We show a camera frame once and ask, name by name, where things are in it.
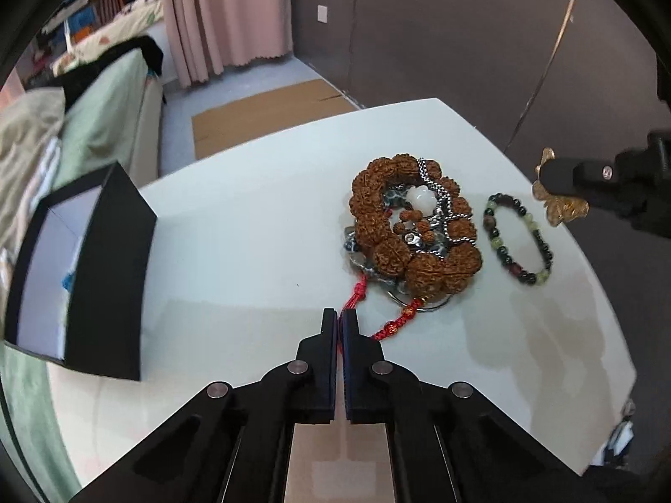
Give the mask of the green bed sheet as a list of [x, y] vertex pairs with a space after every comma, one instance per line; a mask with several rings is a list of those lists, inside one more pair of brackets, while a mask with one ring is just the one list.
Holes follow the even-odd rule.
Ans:
[[148, 73], [141, 51], [128, 51], [66, 111], [54, 189], [115, 161], [130, 166]]

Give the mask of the white stone pendant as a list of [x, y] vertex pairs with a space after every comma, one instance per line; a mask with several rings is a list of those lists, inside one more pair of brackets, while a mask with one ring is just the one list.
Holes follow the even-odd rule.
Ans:
[[438, 207], [436, 194], [426, 185], [411, 186], [406, 192], [406, 201], [423, 217], [430, 217]]

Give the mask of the white wall socket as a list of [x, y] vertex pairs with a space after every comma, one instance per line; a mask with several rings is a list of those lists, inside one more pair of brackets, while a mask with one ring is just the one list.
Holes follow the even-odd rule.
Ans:
[[316, 8], [317, 21], [321, 24], [329, 22], [329, 8], [324, 5], [318, 5]]

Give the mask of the pink curtain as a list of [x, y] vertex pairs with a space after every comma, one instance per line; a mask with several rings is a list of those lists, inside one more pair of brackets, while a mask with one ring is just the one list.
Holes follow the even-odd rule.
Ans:
[[179, 85], [294, 49], [291, 0], [161, 0]]

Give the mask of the gold leaf ornament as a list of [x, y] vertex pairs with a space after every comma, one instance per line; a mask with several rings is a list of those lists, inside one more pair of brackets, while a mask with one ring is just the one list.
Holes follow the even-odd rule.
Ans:
[[551, 227], [569, 224], [571, 221], [586, 218], [589, 213], [589, 203], [578, 197], [562, 197], [550, 194], [540, 182], [540, 170], [546, 162], [556, 158], [552, 148], [545, 148], [541, 153], [540, 162], [536, 166], [536, 180], [532, 183], [532, 195], [543, 202], [546, 219]]

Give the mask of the black clothing on bed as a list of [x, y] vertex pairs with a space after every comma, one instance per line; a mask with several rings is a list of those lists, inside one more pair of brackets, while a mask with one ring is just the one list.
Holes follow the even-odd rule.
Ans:
[[62, 88], [65, 93], [65, 108], [69, 109], [107, 67], [135, 50], [141, 51], [150, 73], [163, 75], [163, 50], [149, 35], [140, 35], [115, 44], [96, 60], [77, 66], [65, 74], [40, 80], [33, 88]]

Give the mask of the black jewelry box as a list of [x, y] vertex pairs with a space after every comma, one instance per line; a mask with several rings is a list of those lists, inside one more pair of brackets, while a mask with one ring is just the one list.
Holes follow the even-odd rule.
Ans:
[[80, 373], [140, 379], [144, 279], [156, 222], [117, 162], [44, 197], [19, 250], [6, 342]]

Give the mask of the beige blanket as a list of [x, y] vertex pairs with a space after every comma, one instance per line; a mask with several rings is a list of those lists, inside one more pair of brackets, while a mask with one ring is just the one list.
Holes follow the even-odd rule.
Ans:
[[1, 248], [14, 250], [19, 241], [19, 205], [65, 106], [62, 88], [34, 88], [1, 110]]

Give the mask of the beige bed frame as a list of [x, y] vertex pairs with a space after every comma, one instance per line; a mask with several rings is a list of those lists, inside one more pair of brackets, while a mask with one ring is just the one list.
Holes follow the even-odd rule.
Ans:
[[161, 107], [163, 88], [157, 78], [149, 77], [144, 88], [128, 170], [128, 175], [137, 187], [148, 185], [158, 178]]

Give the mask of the flat brown cardboard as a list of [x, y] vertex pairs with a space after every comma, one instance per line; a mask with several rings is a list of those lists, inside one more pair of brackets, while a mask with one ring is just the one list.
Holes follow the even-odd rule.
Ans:
[[357, 108], [325, 80], [248, 96], [192, 118], [195, 158], [208, 158], [259, 137]]

